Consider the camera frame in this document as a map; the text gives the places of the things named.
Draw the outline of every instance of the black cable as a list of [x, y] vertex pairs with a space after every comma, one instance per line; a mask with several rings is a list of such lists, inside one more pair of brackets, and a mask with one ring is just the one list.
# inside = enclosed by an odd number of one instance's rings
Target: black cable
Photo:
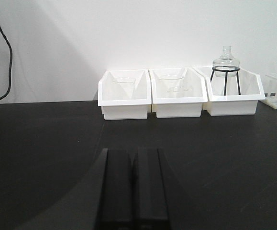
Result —
[[5, 98], [9, 94], [9, 92], [11, 90], [11, 69], [12, 69], [12, 63], [13, 63], [13, 50], [12, 50], [12, 47], [11, 47], [7, 37], [5, 36], [1, 26], [0, 26], [0, 33], [2, 34], [5, 42], [8, 44], [8, 47], [10, 49], [9, 86], [8, 86], [8, 90], [6, 91], [6, 93], [3, 96], [0, 97], [0, 100], [1, 100], [1, 99]]

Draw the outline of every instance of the glass flask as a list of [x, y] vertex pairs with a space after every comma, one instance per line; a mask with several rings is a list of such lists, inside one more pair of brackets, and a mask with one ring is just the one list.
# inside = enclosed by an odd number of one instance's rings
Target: glass flask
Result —
[[[213, 61], [213, 66], [220, 70], [234, 70], [239, 67], [239, 60], [231, 53], [231, 46], [224, 46], [220, 58]], [[235, 72], [228, 72], [228, 77], [235, 77]], [[225, 77], [225, 72], [215, 71], [217, 77]]]

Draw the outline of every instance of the white wall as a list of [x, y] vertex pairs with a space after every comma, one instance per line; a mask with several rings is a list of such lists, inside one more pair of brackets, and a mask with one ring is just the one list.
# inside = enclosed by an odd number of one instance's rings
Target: white wall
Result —
[[[211, 65], [277, 72], [277, 0], [0, 0], [14, 50], [1, 103], [95, 100], [106, 69]], [[9, 52], [0, 35], [0, 96]]]

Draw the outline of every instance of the black metal stand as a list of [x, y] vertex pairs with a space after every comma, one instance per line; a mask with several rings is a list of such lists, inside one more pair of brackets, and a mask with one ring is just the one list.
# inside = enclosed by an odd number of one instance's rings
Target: black metal stand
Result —
[[211, 80], [213, 79], [215, 71], [225, 72], [224, 93], [223, 93], [224, 96], [226, 96], [226, 84], [227, 84], [227, 81], [228, 81], [228, 73], [229, 72], [237, 72], [236, 73], [236, 79], [237, 79], [238, 95], [241, 95], [241, 93], [240, 93], [240, 86], [239, 86], [239, 76], [238, 76], [238, 71], [240, 70], [240, 68], [236, 67], [236, 66], [235, 67], [231, 66], [231, 68], [235, 68], [235, 69], [223, 70], [223, 69], [216, 69], [215, 67], [211, 68], [213, 70], [213, 72], [211, 73]]

